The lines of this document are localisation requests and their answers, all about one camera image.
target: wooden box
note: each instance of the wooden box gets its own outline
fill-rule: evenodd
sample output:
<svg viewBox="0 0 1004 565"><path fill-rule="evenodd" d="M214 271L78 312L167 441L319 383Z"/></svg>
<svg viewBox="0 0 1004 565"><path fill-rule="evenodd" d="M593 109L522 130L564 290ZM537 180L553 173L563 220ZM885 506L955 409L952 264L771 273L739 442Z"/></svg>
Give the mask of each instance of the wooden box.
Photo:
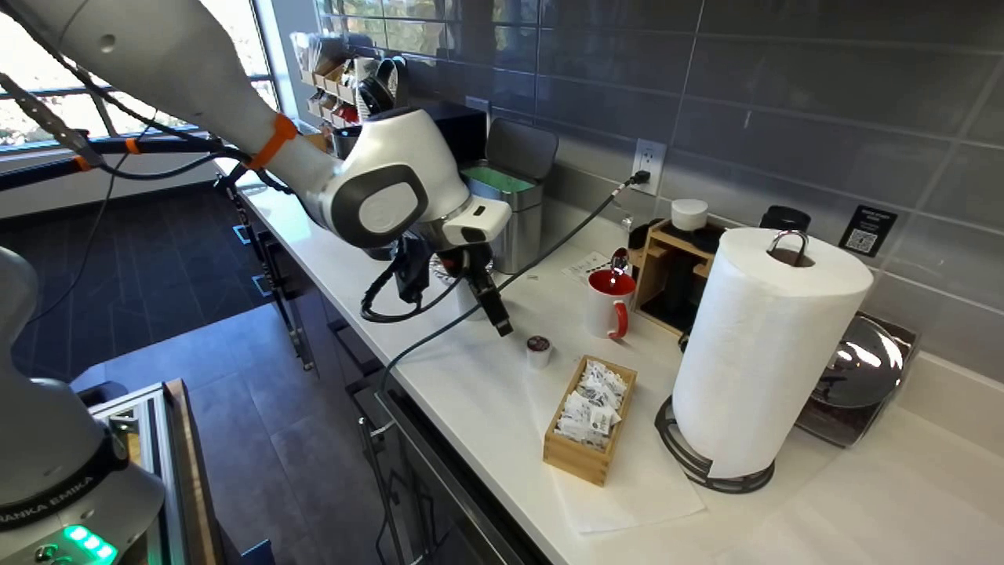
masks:
<svg viewBox="0 0 1004 565"><path fill-rule="evenodd" d="M611 361L601 361L608 370L622 375L622 381L628 383L623 394L622 394L622 404L619 404L619 415L622 420L614 423L611 437L605 441L605 446L590 446L590 442L576 442L571 437L563 437L555 426L559 426L559 419L563 419L563 409L564 409L564 400L576 389L576 383L582 381L588 375L588 361L601 361L601 357L590 357L582 355L582 361L576 363L559 409L555 409L555 419L550 420L545 426L545 437L543 437L543 460L567 471L567 475L576 475L590 483L605 483L605 475L608 475L608 464L619 451L619 441L622 441L622 429L628 423L628 409L631 409L631 394L636 389L636 375L631 368L622 368L622 363L611 363Z"/></svg>

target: kitchen counter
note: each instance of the kitchen counter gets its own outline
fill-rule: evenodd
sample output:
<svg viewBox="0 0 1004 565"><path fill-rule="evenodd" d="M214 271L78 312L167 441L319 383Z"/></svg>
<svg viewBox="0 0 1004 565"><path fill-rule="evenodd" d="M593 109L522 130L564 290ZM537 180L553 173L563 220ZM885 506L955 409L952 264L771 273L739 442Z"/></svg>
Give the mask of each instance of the kitchen counter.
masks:
<svg viewBox="0 0 1004 565"><path fill-rule="evenodd" d="M462 312L448 299L409 323L360 320L360 294L383 264L316 228L289 194L252 187L245 202L376 357L395 357ZM722 497L687 483L654 426L682 352L642 318L631 320L622 344L579 329L574 290L582 256L596 256L588 232L505 290L513 335L498 338L490 320L475 314L395 368L409 394L553 561L997 561L1004 555L1002 451L952 437L899 402L850 448L793 429L776 460L776 480L759 494ZM406 312L392 290L376 308ZM555 344L543 370L524 361L529 334ZM579 355L628 363L639 377L605 488L543 460L543 429Z"/></svg>

